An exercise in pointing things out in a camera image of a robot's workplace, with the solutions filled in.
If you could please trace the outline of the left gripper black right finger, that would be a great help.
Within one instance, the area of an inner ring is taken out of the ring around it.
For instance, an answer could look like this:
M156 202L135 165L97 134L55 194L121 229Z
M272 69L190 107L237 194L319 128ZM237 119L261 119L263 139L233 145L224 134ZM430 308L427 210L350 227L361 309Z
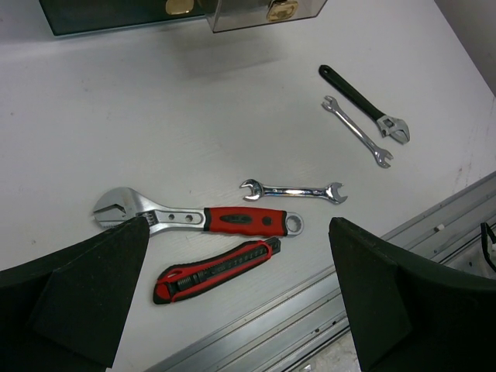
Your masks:
M495 281L335 217L329 242L362 371L493 371Z

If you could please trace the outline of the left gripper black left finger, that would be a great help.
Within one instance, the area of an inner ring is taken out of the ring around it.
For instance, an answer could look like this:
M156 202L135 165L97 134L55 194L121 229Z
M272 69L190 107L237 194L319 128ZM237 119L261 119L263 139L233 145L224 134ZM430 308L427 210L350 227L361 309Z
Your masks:
M119 348L150 228L133 218L1 272L3 371L105 371Z

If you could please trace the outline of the red black utility knife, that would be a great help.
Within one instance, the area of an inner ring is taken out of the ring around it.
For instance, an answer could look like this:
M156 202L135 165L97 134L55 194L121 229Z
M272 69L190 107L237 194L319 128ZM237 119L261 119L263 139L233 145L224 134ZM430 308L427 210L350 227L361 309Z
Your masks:
M260 266L280 251L281 241L271 237L246 241L205 260L170 266L157 278L153 303L171 304L204 294Z

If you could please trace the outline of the slim chrome open-end wrench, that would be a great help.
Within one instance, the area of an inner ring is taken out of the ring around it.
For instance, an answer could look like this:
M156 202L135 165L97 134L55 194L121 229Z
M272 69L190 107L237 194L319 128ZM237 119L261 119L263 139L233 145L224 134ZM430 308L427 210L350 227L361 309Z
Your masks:
M389 160L393 160L393 155L386 149L379 147L339 106L337 100L327 95L324 97L322 107L333 113L343 122L353 134L364 144L364 146L373 154L379 167L388 169L391 165Z

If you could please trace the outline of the red handled adjustable wrench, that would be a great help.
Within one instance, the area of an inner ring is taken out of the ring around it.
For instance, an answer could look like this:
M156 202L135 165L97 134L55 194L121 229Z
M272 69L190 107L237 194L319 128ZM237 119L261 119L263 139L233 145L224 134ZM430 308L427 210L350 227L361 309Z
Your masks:
M303 232L303 218L294 212L252 207L170 208L132 188L119 187L103 194L93 216L104 229L135 217L147 220L152 236L171 229L197 229L208 233L284 237Z

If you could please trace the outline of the black handled adjustable wrench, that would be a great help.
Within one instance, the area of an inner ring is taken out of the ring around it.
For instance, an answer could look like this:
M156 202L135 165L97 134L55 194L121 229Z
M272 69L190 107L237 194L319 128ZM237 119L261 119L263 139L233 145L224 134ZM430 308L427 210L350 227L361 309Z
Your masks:
M410 141L409 128L404 120L383 113L330 66L321 65L319 75L369 116L377 124L383 137L389 136L401 144L406 144Z

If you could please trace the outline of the clear drawer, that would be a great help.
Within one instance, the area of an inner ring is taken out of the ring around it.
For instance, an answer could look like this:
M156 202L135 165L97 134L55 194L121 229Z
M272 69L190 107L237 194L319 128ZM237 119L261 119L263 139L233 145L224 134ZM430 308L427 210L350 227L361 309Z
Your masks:
M315 18L326 3L326 0L198 1L214 33Z

